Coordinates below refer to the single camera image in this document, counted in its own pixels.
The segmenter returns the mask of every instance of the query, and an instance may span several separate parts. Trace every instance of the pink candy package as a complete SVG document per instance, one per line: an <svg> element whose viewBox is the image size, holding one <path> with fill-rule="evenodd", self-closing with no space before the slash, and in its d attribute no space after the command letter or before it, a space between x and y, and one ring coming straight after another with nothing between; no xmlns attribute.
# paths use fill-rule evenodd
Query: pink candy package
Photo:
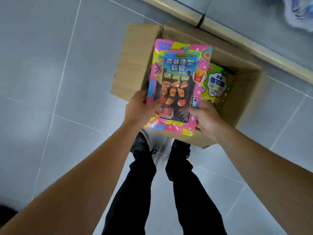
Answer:
<svg viewBox="0 0 313 235"><path fill-rule="evenodd" d="M146 128L193 135L197 117L188 107L199 108L211 55L211 46L156 40L147 104L161 99L162 106Z"/></svg>

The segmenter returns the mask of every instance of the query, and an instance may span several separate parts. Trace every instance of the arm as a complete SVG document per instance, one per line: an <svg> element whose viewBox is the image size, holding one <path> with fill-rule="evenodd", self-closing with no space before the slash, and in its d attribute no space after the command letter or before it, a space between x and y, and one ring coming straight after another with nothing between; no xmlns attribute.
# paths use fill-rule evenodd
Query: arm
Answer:
<svg viewBox="0 0 313 235"><path fill-rule="evenodd" d="M288 234L313 231L313 174L261 146L224 122L213 106L191 108L206 137L222 146L229 159Z"/></svg>
<svg viewBox="0 0 313 235"><path fill-rule="evenodd" d="M146 106L144 94L136 92L114 134L30 202L0 234L92 234L139 130L160 107L158 101Z"/></svg>

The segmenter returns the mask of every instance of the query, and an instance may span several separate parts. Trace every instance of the forearm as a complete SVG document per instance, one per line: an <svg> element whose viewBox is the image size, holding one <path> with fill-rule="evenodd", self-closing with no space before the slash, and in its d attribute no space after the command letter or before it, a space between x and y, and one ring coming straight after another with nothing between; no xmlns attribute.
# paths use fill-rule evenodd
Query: forearm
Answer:
<svg viewBox="0 0 313 235"><path fill-rule="evenodd" d="M288 234L313 231L313 174L224 125L217 140Z"/></svg>
<svg viewBox="0 0 313 235"><path fill-rule="evenodd" d="M14 217L0 234L92 234L139 129L122 125Z"/></svg>

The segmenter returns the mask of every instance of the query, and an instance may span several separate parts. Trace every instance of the person's left hand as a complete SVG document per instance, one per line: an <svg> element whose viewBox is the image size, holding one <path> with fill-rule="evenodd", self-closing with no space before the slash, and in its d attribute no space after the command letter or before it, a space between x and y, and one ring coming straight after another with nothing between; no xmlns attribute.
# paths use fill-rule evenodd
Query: person's left hand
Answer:
<svg viewBox="0 0 313 235"><path fill-rule="evenodd" d="M144 103L147 99L147 92L140 90L135 93L126 105L124 125L135 126L139 130L145 126L155 111L162 105L160 100L149 105Z"/></svg>

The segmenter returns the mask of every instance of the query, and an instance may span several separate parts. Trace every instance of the leg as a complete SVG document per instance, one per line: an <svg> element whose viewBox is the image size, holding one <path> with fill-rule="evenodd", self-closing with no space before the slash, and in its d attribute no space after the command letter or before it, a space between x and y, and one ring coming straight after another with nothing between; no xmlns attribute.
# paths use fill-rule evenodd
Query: leg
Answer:
<svg viewBox="0 0 313 235"><path fill-rule="evenodd" d="M165 167L169 180L173 182L178 220L184 234L208 231L226 234L221 214L191 171L193 166L186 160L189 148L189 144L175 140Z"/></svg>
<svg viewBox="0 0 313 235"><path fill-rule="evenodd" d="M151 183L156 166L149 150L147 140L140 132L132 146L135 161L130 172L115 195L102 235L107 234L145 234L145 224L149 215Z"/></svg>

